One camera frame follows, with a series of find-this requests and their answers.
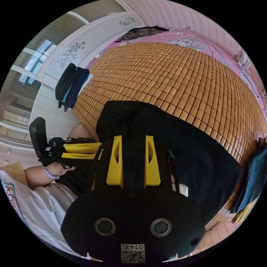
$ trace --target yellow cloth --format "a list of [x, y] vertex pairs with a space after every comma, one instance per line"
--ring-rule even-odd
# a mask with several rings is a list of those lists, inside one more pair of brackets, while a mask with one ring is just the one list
[[25, 172], [20, 162], [13, 163], [5, 167], [0, 167], [0, 170], [5, 171], [10, 177], [12, 177], [17, 182], [28, 186]]
[[253, 209], [254, 205], [256, 204], [257, 200], [258, 199], [256, 198], [253, 202], [251, 202], [245, 208], [243, 208], [241, 211], [239, 211], [236, 214], [235, 218], [233, 219], [233, 223], [243, 222], [246, 219], [246, 217], [250, 214], [250, 212]]

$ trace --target bamboo sleeping mat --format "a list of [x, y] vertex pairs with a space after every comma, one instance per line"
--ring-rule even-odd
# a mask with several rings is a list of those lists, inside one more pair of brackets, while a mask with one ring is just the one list
[[[108, 100], [139, 100], [198, 127], [242, 166], [267, 135], [267, 122], [248, 86], [227, 66], [202, 52], [168, 43], [111, 48], [90, 67], [93, 78], [73, 109], [98, 140], [96, 124]], [[232, 201], [213, 218], [231, 222]]]

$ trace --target leg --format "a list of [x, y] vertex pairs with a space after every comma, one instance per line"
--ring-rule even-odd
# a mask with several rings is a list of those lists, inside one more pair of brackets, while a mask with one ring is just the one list
[[92, 138], [91, 134], [88, 132], [88, 130], [81, 124], [77, 123], [74, 125], [74, 127], [71, 129], [68, 137], [71, 138], [79, 138], [79, 137], [84, 137], [84, 138]]

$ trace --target yellow plastic part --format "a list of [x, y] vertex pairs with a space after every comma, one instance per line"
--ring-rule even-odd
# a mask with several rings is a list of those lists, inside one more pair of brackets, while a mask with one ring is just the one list
[[94, 159], [95, 154], [62, 153], [61, 157], [65, 159]]
[[64, 148], [68, 153], [85, 154], [97, 152], [102, 143], [86, 143], [86, 144], [65, 144]]
[[107, 175], [107, 185], [123, 188], [122, 136], [115, 136]]
[[159, 186], [160, 175], [153, 136], [145, 137], [145, 188]]

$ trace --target pink bedsheet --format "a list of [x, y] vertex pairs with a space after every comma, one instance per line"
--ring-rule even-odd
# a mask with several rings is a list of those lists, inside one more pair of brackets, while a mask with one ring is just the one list
[[[143, 42], [171, 43], [184, 47], [189, 47], [197, 51], [203, 52], [219, 60], [224, 65], [233, 70], [248, 85], [248, 87], [258, 100], [258, 103], [263, 111], [265, 119], [267, 120], [265, 105], [259, 93], [260, 89], [256, 86], [253, 78], [251, 77], [249, 69], [246, 70], [243, 67], [240, 67], [238, 63], [235, 61], [234, 55], [232, 55], [230, 52], [224, 49], [221, 45], [191, 30], [184, 30], [184, 29], [181, 30], [173, 28], [170, 29], [170, 31], [158, 33], [153, 36], [141, 37], [129, 41], [121, 41], [119, 43], [112, 42], [103, 51], [101, 51], [99, 56], [101, 56], [105, 51], [115, 46], [127, 45], [129, 43], [143, 43]], [[92, 60], [86, 66], [86, 68], [90, 68], [90, 66], [95, 62], [95, 60], [96, 59]]]

